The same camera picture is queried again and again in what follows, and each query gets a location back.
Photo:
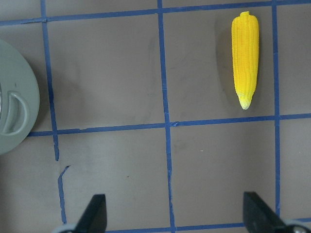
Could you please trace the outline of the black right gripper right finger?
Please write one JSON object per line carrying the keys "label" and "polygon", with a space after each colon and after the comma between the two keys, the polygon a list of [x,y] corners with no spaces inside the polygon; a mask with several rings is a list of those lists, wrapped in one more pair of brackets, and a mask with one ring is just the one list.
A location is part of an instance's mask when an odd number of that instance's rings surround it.
{"label": "black right gripper right finger", "polygon": [[243,194],[243,223],[249,233],[292,232],[256,192]]}

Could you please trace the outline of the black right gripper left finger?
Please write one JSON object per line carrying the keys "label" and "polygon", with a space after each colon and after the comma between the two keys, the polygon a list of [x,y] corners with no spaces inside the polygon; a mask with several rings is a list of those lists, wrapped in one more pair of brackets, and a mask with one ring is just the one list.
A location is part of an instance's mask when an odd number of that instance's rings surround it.
{"label": "black right gripper left finger", "polygon": [[93,195],[74,233],[104,233],[107,228],[107,208],[105,194]]}

